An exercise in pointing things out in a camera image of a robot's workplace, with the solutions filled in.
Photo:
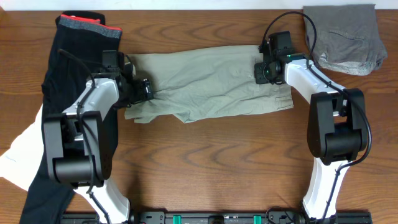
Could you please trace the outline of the khaki green shorts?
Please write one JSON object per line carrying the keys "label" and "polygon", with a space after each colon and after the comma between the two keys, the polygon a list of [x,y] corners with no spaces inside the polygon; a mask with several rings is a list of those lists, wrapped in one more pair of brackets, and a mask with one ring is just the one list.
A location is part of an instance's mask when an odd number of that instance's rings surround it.
{"label": "khaki green shorts", "polygon": [[258,85],[254,45],[235,45],[169,54],[131,54],[138,78],[147,78],[154,99],[126,109],[124,117],[150,123],[172,114],[183,123],[224,116],[265,114],[293,108],[288,85]]}

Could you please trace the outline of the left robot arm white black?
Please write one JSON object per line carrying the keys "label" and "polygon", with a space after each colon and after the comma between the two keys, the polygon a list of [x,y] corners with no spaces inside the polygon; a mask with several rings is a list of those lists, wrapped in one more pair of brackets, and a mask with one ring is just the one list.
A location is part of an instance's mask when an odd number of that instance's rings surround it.
{"label": "left robot arm white black", "polygon": [[153,99],[149,79],[121,72],[93,73],[77,100],[44,120],[44,145],[51,179],[73,187],[101,223],[126,223],[130,202],[111,178],[117,137],[106,122],[111,112]]}

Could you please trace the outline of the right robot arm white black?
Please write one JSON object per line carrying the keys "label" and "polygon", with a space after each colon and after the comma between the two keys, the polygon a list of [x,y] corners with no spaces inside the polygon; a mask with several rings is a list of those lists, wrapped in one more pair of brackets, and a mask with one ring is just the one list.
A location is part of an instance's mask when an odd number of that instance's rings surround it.
{"label": "right robot arm white black", "polygon": [[257,84],[287,84],[309,103],[307,144],[314,157],[312,176],[294,223],[364,223],[368,215],[338,213],[336,200],[345,174],[369,153],[371,130],[364,95],[324,75],[304,54],[264,59],[254,66]]}

